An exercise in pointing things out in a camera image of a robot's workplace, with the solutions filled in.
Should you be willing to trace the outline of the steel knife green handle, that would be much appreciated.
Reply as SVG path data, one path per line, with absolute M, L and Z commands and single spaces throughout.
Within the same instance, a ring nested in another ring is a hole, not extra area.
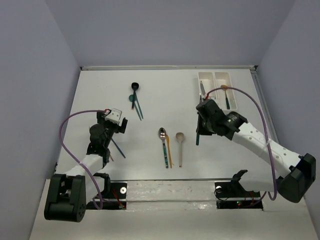
M 199 103 L 201 104 L 206 96 L 206 92 L 205 92 L 205 88 L 203 85 L 203 81 L 200 80 L 199 81 L 199 86 L 200 86 L 200 97 L 199 97 Z M 203 119 L 200 116 L 200 114 L 197 114 L 197 128 L 196 128 L 196 145 L 198 146 L 200 144 L 200 136 L 204 135 L 204 133 L 206 132 L 206 129 L 204 128 L 203 125 Z

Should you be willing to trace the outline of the beige wooden spoon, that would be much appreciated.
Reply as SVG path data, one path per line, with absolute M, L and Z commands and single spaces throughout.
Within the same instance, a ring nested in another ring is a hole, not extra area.
M 183 141 L 185 140 L 185 136 L 182 132 L 178 132 L 175 137 L 178 141 L 178 161 L 181 168 L 183 166 Z

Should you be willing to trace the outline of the gold spoon green handle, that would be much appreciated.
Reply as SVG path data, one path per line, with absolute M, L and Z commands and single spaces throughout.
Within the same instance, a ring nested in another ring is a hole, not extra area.
M 227 85 L 221 85 L 220 86 L 225 94 L 225 102 L 226 102 L 226 108 L 229 110 L 230 109 L 230 103 L 229 103 L 229 98 L 228 98 L 228 94 L 227 94 L 227 90 L 228 90 L 228 86 Z

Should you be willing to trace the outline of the orange plastic knife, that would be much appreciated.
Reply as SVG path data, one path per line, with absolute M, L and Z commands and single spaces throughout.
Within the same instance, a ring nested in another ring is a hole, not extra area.
M 169 166 L 172 169 L 172 156 L 171 156 L 171 149 L 170 149 L 170 138 L 168 135 L 166 135 L 166 143 L 167 143 L 167 150 L 168 150 L 168 158 L 169 158 Z

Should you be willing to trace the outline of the teal plastic spoon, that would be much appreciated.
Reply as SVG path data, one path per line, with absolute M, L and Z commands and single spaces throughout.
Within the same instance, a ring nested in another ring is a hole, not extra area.
M 128 99 L 129 99 L 129 101 L 132 103 L 133 94 L 129 95 Z M 139 113 L 139 110 L 138 110 L 138 105 L 137 105 L 136 102 L 135 102 L 135 105 L 134 105 L 134 109 L 136 110 L 136 113 L 137 113 L 137 115 L 138 115 L 138 118 L 142 121 L 143 119 L 142 119 L 141 116 L 140 116 L 140 113 Z

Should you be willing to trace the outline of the steel spoon green handle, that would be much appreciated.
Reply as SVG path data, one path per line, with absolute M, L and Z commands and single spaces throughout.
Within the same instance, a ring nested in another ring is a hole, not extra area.
M 168 169 L 169 168 L 169 162 L 168 162 L 168 156 L 167 156 L 167 148 L 166 148 L 166 131 L 163 127 L 161 127 L 158 130 L 158 136 L 162 142 L 162 149 L 163 149 L 163 156 L 164 156 L 164 162 L 165 162 L 165 168 Z

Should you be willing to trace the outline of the black spoon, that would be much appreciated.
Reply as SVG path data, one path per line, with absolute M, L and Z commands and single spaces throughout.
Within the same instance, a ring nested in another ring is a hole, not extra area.
M 132 105 L 131 105 L 131 109 L 133 110 L 135 108 L 135 101 L 137 98 L 137 94 L 136 91 L 139 89 L 139 83 L 138 82 L 133 82 L 131 84 L 131 89 L 133 90 L 133 96 L 132 96 Z

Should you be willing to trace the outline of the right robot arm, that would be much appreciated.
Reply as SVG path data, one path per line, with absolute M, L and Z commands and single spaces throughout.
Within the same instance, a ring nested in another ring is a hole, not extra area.
M 232 176 L 230 190 L 235 196 L 246 192 L 274 192 L 292 203 L 299 203 L 316 179 L 316 159 L 286 149 L 257 130 L 235 111 L 225 114 L 212 99 L 196 106 L 199 116 L 197 133 L 216 134 L 241 145 L 268 163 L 271 181 L 242 169 Z

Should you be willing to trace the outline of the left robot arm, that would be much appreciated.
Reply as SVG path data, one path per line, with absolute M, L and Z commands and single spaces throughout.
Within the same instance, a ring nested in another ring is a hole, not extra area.
M 97 123 L 89 128 L 89 144 L 83 160 L 71 157 L 76 166 L 64 173 L 55 173 L 49 182 L 44 218 L 51 221 L 79 223 L 85 216 L 88 203 L 101 210 L 104 197 L 115 190 L 106 165 L 112 160 L 109 144 L 113 135 L 125 133 L 127 119 L 122 111 L 112 108 L 95 110 Z

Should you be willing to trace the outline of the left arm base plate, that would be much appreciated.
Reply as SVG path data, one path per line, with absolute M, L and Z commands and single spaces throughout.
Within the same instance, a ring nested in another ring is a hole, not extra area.
M 112 181 L 109 192 L 102 192 L 103 210 L 125 210 L 127 207 L 127 182 Z

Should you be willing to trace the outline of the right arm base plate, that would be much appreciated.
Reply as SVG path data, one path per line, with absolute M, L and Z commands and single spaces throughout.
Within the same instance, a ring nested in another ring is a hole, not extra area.
M 214 183 L 214 196 L 218 210 L 259 209 L 263 210 L 261 194 L 246 191 L 238 183 L 218 181 Z

